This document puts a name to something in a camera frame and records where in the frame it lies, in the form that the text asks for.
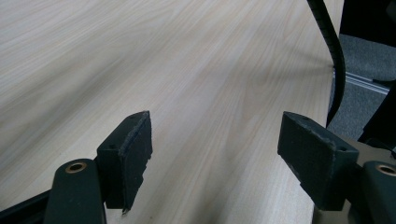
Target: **wooden table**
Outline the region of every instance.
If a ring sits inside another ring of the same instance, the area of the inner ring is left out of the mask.
[[[338,30],[343,1],[326,3]],[[306,1],[2,1],[0,29],[0,209],[149,110],[145,181],[109,223],[310,223],[276,154],[283,111],[324,124],[328,109]]]

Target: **black cable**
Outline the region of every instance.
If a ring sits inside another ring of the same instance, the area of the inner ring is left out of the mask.
[[[323,38],[326,41],[327,47],[329,48],[330,54],[332,55],[332,62],[334,63],[334,97],[332,98],[332,106],[330,107],[326,122],[326,126],[329,126],[330,122],[332,122],[332,119],[337,113],[344,96],[344,89],[346,85],[346,66],[344,54],[343,50],[341,49],[341,44],[337,33],[332,26],[332,19],[330,19],[323,0],[307,0],[307,2],[312,13],[314,14],[315,20],[317,21]]]

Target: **light wood grain surface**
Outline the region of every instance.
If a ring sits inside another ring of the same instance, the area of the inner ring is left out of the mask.
[[[326,1],[336,30],[343,1]],[[282,112],[325,123],[332,61],[305,0],[0,2],[0,209],[51,186],[128,115],[153,155],[109,223],[310,223]]]

